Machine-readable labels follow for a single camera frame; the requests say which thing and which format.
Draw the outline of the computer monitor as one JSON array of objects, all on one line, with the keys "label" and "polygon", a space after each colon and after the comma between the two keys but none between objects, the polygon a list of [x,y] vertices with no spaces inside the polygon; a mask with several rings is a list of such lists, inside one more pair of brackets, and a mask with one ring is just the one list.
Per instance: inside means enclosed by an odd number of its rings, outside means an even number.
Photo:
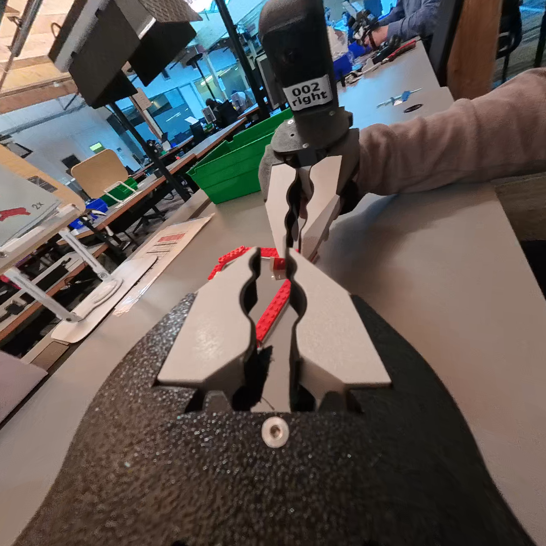
[{"label": "computer monitor", "polygon": [[280,103],[282,102],[282,92],[279,91],[280,88],[277,85],[276,77],[267,55],[263,53],[257,56],[256,65],[262,78],[268,103],[270,104],[271,108],[275,110],[280,107]]}]

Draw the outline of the green plastic bin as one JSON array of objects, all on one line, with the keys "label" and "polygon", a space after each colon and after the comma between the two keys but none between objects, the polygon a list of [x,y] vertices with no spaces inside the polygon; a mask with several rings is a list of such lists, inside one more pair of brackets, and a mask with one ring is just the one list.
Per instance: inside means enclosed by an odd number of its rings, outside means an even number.
[{"label": "green plastic bin", "polygon": [[230,148],[235,150],[237,148],[248,145],[258,139],[271,135],[276,131],[276,129],[285,121],[292,119],[293,112],[290,108],[286,108],[280,113],[270,116],[268,119],[265,119],[244,131],[235,134]]},{"label": "green plastic bin", "polygon": [[258,168],[273,133],[233,150],[223,142],[188,170],[214,204],[260,192]]}]

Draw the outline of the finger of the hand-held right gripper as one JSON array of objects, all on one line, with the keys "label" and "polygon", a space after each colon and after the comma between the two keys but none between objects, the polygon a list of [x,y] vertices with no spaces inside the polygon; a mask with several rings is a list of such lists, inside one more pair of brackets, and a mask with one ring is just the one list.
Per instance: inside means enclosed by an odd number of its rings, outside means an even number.
[{"label": "finger of the hand-held right gripper", "polygon": [[265,208],[277,253],[285,258],[299,235],[301,183],[297,170],[287,164],[271,169]]},{"label": "finger of the hand-held right gripper", "polygon": [[301,229],[301,255],[312,259],[326,231],[340,210],[338,178],[342,156],[325,157],[310,169],[312,195],[307,202],[307,218]]}]

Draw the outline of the blue white small item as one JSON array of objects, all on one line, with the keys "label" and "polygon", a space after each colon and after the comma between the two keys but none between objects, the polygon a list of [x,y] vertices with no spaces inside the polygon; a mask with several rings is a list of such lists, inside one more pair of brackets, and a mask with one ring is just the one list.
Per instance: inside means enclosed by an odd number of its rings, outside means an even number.
[{"label": "blue white small item", "polygon": [[422,87],[416,88],[414,90],[406,90],[397,96],[390,97],[389,99],[379,103],[376,107],[379,109],[381,107],[386,107],[386,106],[398,106],[406,102],[412,94],[416,92],[420,92],[421,90],[422,90]]}]

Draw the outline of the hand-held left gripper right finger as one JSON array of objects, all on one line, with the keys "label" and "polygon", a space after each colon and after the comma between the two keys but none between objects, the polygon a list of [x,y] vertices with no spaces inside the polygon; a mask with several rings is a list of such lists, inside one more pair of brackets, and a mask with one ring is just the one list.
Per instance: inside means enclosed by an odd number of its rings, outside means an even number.
[{"label": "hand-held left gripper right finger", "polygon": [[286,252],[290,333],[289,406],[314,411],[333,394],[348,405],[352,390],[384,388],[392,380],[352,296],[294,249]]}]

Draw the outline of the small green bin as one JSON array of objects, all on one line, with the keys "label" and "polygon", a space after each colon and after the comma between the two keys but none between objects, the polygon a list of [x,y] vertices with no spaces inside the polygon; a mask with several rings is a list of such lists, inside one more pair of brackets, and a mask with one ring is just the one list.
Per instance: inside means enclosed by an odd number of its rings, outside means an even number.
[{"label": "small green bin", "polygon": [[131,196],[137,193],[138,183],[132,177],[126,181],[118,181],[106,188],[103,195],[100,197],[108,207],[116,206],[130,199]]}]

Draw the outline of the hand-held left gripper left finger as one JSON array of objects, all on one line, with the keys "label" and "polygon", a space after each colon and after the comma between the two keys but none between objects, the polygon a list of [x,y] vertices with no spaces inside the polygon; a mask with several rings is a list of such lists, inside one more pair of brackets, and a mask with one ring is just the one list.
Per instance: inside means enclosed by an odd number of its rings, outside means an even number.
[{"label": "hand-held left gripper left finger", "polygon": [[224,394],[234,410],[261,399],[266,366],[257,357],[256,325],[261,248],[251,247],[198,289],[157,376],[159,386]]}]

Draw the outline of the black softbox light on stand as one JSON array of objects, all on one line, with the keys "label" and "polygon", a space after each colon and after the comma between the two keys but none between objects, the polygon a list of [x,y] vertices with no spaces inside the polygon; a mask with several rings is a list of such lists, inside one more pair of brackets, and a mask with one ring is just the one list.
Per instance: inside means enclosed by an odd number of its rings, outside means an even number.
[{"label": "black softbox light on stand", "polygon": [[147,86],[195,38],[192,24],[200,21],[188,1],[75,1],[49,52],[55,67],[70,73],[88,106],[112,110],[184,201],[190,197],[188,190],[173,178],[117,101],[137,93],[123,72],[126,64]]}]

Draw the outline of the wooden chair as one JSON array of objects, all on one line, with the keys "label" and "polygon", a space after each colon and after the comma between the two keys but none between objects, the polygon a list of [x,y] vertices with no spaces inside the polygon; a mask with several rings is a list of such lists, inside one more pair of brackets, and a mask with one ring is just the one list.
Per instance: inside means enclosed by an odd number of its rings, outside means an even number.
[{"label": "wooden chair", "polygon": [[75,165],[72,177],[92,199],[100,198],[106,190],[116,187],[129,178],[125,165],[114,150],[105,149]]}]

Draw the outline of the black stand pole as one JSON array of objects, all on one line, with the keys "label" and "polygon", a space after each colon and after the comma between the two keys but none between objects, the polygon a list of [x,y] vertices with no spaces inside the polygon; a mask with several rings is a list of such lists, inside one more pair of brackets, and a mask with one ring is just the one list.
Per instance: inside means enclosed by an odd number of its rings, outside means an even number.
[{"label": "black stand pole", "polygon": [[252,72],[251,65],[249,64],[249,59],[247,58],[246,53],[243,49],[243,46],[240,42],[239,34],[236,30],[236,25],[234,24],[234,21],[229,13],[226,3],[224,1],[215,1],[215,3],[218,7],[218,10],[220,12],[222,21],[228,32],[231,43],[234,46],[236,56],[240,61],[243,72],[245,73],[247,77],[250,88],[256,99],[256,104],[258,106],[258,111],[259,111],[259,119],[261,121],[265,119],[269,119],[270,111],[268,109],[268,106],[265,103],[262,93],[260,92],[258,82],[254,76],[254,73]]}]

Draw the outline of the person's right hand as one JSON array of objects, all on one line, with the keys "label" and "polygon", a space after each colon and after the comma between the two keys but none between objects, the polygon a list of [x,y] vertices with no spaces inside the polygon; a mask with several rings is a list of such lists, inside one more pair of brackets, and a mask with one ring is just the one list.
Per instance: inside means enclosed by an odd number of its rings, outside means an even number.
[{"label": "person's right hand", "polygon": [[264,155],[258,168],[258,180],[267,202],[271,187],[271,174],[274,167],[286,164],[295,170],[296,181],[287,190],[288,203],[291,210],[310,224],[309,212],[311,205],[318,205],[319,190],[325,188],[319,182],[318,175],[326,173],[326,167],[315,168],[315,165],[326,158],[340,157],[340,169],[336,177],[335,195],[339,197],[339,206],[333,218],[339,214],[351,211],[356,204],[358,190],[356,176],[359,166],[359,131],[350,128],[345,135],[330,147],[317,148],[308,144],[295,151],[288,151],[288,141],[281,137],[289,136],[281,125],[274,133],[271,144],[265,147]]}]

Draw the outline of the person's right forearm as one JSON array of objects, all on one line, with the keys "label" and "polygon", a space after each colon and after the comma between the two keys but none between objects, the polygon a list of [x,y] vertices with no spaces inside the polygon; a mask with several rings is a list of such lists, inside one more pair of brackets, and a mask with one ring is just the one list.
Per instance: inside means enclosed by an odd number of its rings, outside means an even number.
[{"label": "person's right forearm", "polygon": [[358,196],[545,173],[545,67],[445,111],[360,131]]}]

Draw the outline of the lego instruction booklet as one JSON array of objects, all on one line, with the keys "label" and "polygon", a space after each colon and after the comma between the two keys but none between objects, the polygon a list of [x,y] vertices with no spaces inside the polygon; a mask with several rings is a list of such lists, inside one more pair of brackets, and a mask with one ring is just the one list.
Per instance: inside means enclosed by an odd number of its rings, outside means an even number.
[{"label": "lego instruction booklet", "polygon": [[1,246],[55,214],[61,200],[1,166]]}]

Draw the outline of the printed paper sheets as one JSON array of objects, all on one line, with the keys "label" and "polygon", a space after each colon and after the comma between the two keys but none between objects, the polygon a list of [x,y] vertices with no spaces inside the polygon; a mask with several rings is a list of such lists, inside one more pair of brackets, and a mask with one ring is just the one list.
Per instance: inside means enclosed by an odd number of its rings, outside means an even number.
[{"label": "printed paper sheets", "polygon": [[131,260],[154,257],[155,262],[143,277],[116,305],[114,316],[121,316],[142,298],[165,269],[177,258],[189,243],[210,222],[215,214],[173,224],[156,232],[153,237],[133,253]]}]

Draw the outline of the instruction booklet on stand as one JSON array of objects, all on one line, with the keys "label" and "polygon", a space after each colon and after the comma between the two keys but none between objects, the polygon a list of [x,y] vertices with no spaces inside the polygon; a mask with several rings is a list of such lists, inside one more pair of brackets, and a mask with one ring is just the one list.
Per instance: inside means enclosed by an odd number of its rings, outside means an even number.
[{"label": "instruction booklet on stand", "polygon": [[[40,186],[61,200],[55,214],[41,222],[25,235],[1,246],[1,275],[34,297],[38,303],[53,312],[60,323],[51,338],[64,344],[75,344],[86,338],[110,311],[152,267],[154,257],[129,260],[109,273],[69,229],[71,222],[85,218],[85,202],[72,190],[39,171],[18,154],[1,145],[1,166]],[[70,311],[56,302],[35,281],[29,280],[18,265],[41,245],[54,236],[66,242],[100,279],[100,284],[75,310]]]}]

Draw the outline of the red lego frame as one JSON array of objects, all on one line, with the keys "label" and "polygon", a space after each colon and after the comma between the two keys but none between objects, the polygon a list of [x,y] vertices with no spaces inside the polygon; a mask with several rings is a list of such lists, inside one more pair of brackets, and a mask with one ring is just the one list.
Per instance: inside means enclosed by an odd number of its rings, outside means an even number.
[{"label": "red lego frame", "polygon": [[285,279],[258,324],[245,309],[243,294],[252,308],[257,299],[255,281],[260,276],[260,258],[279,257],[276,249],[240,246],[218,260],[209,282],[195,300],[180,331],[180,341],[195,343],[193,356],[203,357],[207,370],[242,364],[266,338],[283,314],[291,284]]}]

